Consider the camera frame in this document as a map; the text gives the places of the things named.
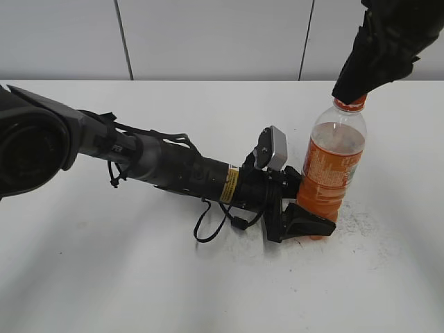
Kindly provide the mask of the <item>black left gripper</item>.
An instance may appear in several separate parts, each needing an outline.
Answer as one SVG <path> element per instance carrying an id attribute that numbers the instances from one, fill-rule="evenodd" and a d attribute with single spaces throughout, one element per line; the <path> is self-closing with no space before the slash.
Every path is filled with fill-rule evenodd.
<path id="1" fill-rule="evenodd" d="M 239 184 L 239 206 L 256 213 L 252 220 L 239 219 L 239 229 L 246 230 L 260 219 L 264 219 L 266 238 L 281 242 L 302 236 L 330 236 L 336 223 L 308 212 L 294 203 L 284 209 L 284 199 L 296 199 L 301 174 L 292 166 L 283 170 L 256 169 L 253 153 L 247 155 L 242 165 Z"/>

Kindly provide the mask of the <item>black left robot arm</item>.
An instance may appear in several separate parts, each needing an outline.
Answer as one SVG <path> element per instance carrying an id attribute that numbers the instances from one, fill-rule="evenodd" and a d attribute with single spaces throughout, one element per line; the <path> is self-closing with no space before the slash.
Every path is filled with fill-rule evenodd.
<path id="1" fill-rule="evenodd" d="M 254 212 L 269 241 L 329 236 L 336 228 L 294 203 L 302 177 L 287 165 L 285 136 L 275 126 L 263 129 L 245 162 L 234 166 L 202 156 L 184 133 L 133 128 L 111 113 L 73 109 L 12 85 L 1 88 L 2 197 L 41 187 L 80 154 L 105 160 L 113 187 L 133 179 L 218 203 L 225 220 L 240 230 L 254 221 L 230 210 Z"/>

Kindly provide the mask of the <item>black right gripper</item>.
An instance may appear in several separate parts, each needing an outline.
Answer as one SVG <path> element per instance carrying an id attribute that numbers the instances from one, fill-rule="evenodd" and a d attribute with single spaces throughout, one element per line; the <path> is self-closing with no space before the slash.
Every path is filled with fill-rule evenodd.
<path id="1" fill-rule="evenodd" d="M 407 77 L 443 30 L 443 1 L 362 1 L 366 7 L 352 50 L 332 90 L 346 104 Z"/>

